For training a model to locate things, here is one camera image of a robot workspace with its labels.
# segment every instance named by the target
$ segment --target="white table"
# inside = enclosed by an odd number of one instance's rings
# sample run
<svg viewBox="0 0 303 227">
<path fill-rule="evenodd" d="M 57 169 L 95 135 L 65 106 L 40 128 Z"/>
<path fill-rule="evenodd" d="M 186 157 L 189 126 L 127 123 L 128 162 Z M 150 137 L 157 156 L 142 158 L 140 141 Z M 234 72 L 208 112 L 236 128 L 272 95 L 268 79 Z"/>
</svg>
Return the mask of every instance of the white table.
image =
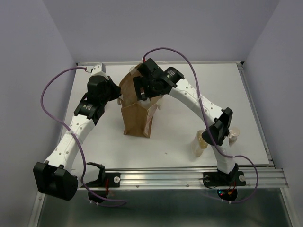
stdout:
<svg viewBox="0 0 303 227">
<path fill-rule="evenodd" d="M 163 70 L 172 66 L 181 71 L 195 86 L 192 72 L 186 64 L 160 65 Z M 116 84 L 128 73 L 130 65 L 106 66 L 107 74 Z M 256 165 L 268 164 L 267 154 L 251 110 L 237 65 L 194 64 L 201 93 L 216 105 L 233 110 L 231 126 L 240 129 L 240 136 L 232 146 L 234 155 L 246 155 Z M 77 70 L 65 118 L 70 123 L 80 99 L 87 92 L 89 73 Z M 178 100 L 165 96 L 161 110 L 157 110 L 152 124 L 151 137 L 141 138 L 123 135 L 124 123 L 121 106 L 109 102 L 97 126 L 83 143 L 86 161 L 111 168 L 158 168 L 216 166 L 213 151 L 208 147 L 201 157 L 195 158 L 190 143 L 197 130 L 204 130 L 204 123 Z M 239 165 L 249 165 L 238 158 Z M 80 153 L 73 169 L 82 169 Z"/>
</svg>

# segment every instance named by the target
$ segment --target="brown paper bag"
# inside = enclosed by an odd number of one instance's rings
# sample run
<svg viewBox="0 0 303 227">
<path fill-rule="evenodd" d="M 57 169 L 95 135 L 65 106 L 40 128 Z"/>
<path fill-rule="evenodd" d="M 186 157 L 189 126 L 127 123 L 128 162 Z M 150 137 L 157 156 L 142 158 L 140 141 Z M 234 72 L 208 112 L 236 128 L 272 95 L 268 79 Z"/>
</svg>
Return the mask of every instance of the brown paper bag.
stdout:
<svg viewBox="0 0 303 227">
<path fill-rule="evenodd" d="M 142 104 L 137 100 L 133 78 L 141 76 L 137 70 L 139 65 L 133 68 L 120 82 L 122 97 L 118 104 L 122 104 L 121 112 L 124 121 L 124 135 L 147 137 L 151 136 L 152 119 L 157 108 L 160 108 L 162 96 L 150 99 L 150 103 Z"/>
</svg>

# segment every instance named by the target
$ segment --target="wall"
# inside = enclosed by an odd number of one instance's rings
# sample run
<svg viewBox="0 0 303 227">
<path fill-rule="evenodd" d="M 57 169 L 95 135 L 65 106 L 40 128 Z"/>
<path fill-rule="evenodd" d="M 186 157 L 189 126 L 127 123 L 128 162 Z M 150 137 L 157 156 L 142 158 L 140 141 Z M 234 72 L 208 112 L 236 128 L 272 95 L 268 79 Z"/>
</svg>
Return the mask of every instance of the wall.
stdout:
<svg viewBox="0 0 303 227">
<path fill-rule="evenodd" d="M 303 2 L 282 0 L 250 52 L 245 72 L 275 164 L 303 218 Z"/>
<path fill-rule="evenodd" d="M 55 147 L 60 132 L 39 99 L 46 83 L 74 66 L 41 0 L 0 3 L 0 226 L 27 226 L 36 197 L 33 167 Z M 46 94 L 46 107 L 63 118 L 74 74 Z"/>
<path fill-rule="evenodd" d="M 243 61 L 278 0 L 44 0 L 76 62 L 138 61 L 155 47 Z M 168 51 L 159 61 L 179 61 Z"/>
</svg>

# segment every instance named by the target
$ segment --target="cable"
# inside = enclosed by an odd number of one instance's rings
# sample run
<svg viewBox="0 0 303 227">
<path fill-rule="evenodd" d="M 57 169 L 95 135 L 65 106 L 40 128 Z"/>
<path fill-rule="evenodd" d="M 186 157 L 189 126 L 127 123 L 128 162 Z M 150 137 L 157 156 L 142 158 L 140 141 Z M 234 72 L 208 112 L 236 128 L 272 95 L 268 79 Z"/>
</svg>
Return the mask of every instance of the cable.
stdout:
<svg viewBox="0 0 303 227">
<path fill-rule="evenodd" d="M 68 131 L 71 131 L 70 127 L 65 124 L 63 121 L 61 121 L 59 118 L 56 118 L 55 116 L 53 116 L 51 113 L 49 113 L 46 108 L 44 107 L 44 103 L 43 103 L 43 98 L 44 98 L 44 94 L 46 92 L 46 90 L 48 89 L 48 87 L 51 85 L 51 83 L 54 82 L 55 79 L 57 79 L 59 76 L 61 76 L 62 74 L 68 72 L 68 71 L 71 71 L 71 70 L 77 70 L 77 69 L 80 69 L 80 70 L 86 70 L 85 67 L 74 67 L 74 68 L 69 68 L 67 70 L 64 70 L 62 72 L 60 72 L 57 76 L 55 76 L 53 79 L 51 79 L 51 81 L 48 82 L 48 84 L 45 86 L 45 88 L 43 89 L 42 91 L 42 94 L 41 94 L 41 98 L 40 98 L 40 105 L 43 109 L 43 111 L 49 116 L 51 117 L 52 119 L 54 119 L 55 121 L 57 121 L 58 123 L 60 123 L 61 125 L 63 125 Z M 74 133 L 71 133 L 72 137 L 75 139 L 76 141 L 76 144 L 77 146 L 79 147 L 79 150 L 80 150 L 80 153 L 81 153 L 81 156 L 82 156 L 82 161 L 83 161 L 83 173 L 82 173 L 82 176 L 81 176 L 81 183 L 83 184 L 83 186 L 86 188 L 87 191 L 89 191 L 92 195 L 96 196 L 97 198 L 99 199 L 102 199 L 102 200 L 105 200 L 105 201 L 110 201 L 110 202 L 121 202 L 121 204 L 117 204 L 117 205 L 103 205 L 103 204 L 97 204 L 99 206 L 102 206 L 102 207 L 120 207 L 120 206 L 123 206 L 127 203 L 127 201 L 125 200 L 112 200 L 112 199 L 108 199 L 108 198 L 104 198 L 102 196 L 99 196 L 97 195 L 96 193 L 94 193 L 88 186 L 86 186 L 86 184 L 84 183 L 83 181 L 83 178 L 84 178 L 84 175 L 85 175 L 85 172 L 86 172 L 86 160 L 85 160 L 85 157 L 84 157 L 84 152 L 83 152 L 83 149 L 82 149 L 82 146 L 77 138 L 77 136 L 74 134 Z"/>
<path fill-rule="evenodd" d="M 143 62 L 145 62 L 145 58 L 148 54 L 150 54 L 151 52 L 154 52 L 154 51 L 157 51 L 157 50 L 169 50 L 169 51 L 173 51 L 177 54 L 179 54 L 180 56 L 183 57 L 183 59 L 188 63 L 188 65 L 190 66 L 193 74 L 194 74 L 194 78 L 195 78 L 195 82 L 196 82 L 196 88 L 197 88 L 197 94 L 198 94 L 198 97 L 201 96 L 201 93 L 200 93 L 200 87 L 199 87 L 199 82 L 198 82 L 198 77 L 196 75 L 196 72 L 194 70 L 194 67 L 193 65 L 190 63 L 189 59 L 184 55 L 182 54 L 181 52 L 177 51 L 177 50 L 174 50 L 172 48 L 168 48 L 168 47 L 159 47 L 159 48 L 155 48 L 155 49 L 152 49 L 150 51 L 148 51 L 142 58 Z M 245 158 L 246 160 L 248 160 L 252 166 L 254 167 L 255 171 L 256 171 L 256 177 L 257 177 L 257 180 L 256 180 L 256 186 L 254 188 L 254 191 L 248 196 L 246 197 L 245 199 L 242 199 L 242 200 L 239 200 L 239 201 L 234 201 L 232 203 L 240 203 L 240 202 L 244 202 L 246 200 L 248 200 L 249 198 L 251 198 L 255 193 L 256 193 L 256 190 L 258 188 L 258 183 L 259 183 L 259 174 L 258 174 L 258 170 L 255 166 L 255 164 L 253 164 L 253 162 L 246 156 L 244 155 L 236 155 L 236 156 L 231 156 L 231 155 L 226 155 L 224 154 L 221 149 L 216 145 L 215 143 L 215 140 L 213 138 L 213 135 L 211 134 L 210 132 L 210 129 L 209 129 L 209 125 L 208 125 L 208 122 L 206 121 L 206 114 L 204 112 L 204 108 L 203 108 L 203 103 L 202 103 L 202 99 L 199 99 L 199 104 L 200 104 L 200 108 L 201 108 L 201 112 L 202 112 L 202 117 L 203 117 L 203 120 L 204 120 L 204 123 L 205 123 L 205 126 L 206 126 L 206 130 L 208 132 L 208 134 L 210 135 L 210 138 L 211 138 L 211 141 L 212 143 L 214 144 L 214 147 L 216 148 L 216 150 L 219 152 L 220 155 L 224 156 L 224 157 L 228 157 L 228 158 L 234 158 L 234 157 L 242 157 L 242 158 Z"/>
</svg>

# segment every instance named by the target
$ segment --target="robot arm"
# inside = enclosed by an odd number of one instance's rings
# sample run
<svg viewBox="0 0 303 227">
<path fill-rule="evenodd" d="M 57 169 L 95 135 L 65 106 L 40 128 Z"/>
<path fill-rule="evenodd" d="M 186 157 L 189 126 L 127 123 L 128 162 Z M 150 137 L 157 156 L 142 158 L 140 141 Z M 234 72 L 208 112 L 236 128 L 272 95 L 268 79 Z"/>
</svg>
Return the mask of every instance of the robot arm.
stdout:
<svg viewBox="0 0 303 227">
<path fill-rule="evenodd" d="M 163 71 L 152 59 L 148 59 L 138 67 L 138 70 L 141 77 L 133 79 L 138 100 L 169 94 L 185 104 L 204 121 L 199 105 L 201 98 L 206 115 L 205 120 L 210 126 L 209 129 L 216 145 L 224 154 L 231 155 L 228 141 L 228 128 L 232 119 L 230 108 L 224 110 L 204 96 L 198 97 L 193 86 L 184 78 L 182 73 L 173 67 Z M 203 132 L 202 138 L 211 145 L 217 160 L 218 173 L 216 176 L 212 175 L 212 182 L 216 184 L 215 186 L 230 185 L 235 181 L 238 172 L 238 165 L 234 158 L 222 156 L 215 148 L 207 131 Z"/>
<path fill-rule="evenodd" d="M 74 111 L 70 123 L 71 131 L 64 134 L 44 163 L 37 162 L 34 167 L 36 184 L 41 193 L 70 200 L 81 186 L 78 183 L 79 176 L 71 174 L 71 167 L 79 150 L 71 133 L 82 144 L 103 115 L 107 102 L 121 95 L 121 88 L 113 83 L 102 68 L 102 65 L 96 65 L 91 72 L 87 83 L 88 91 Z"/>
</svg>

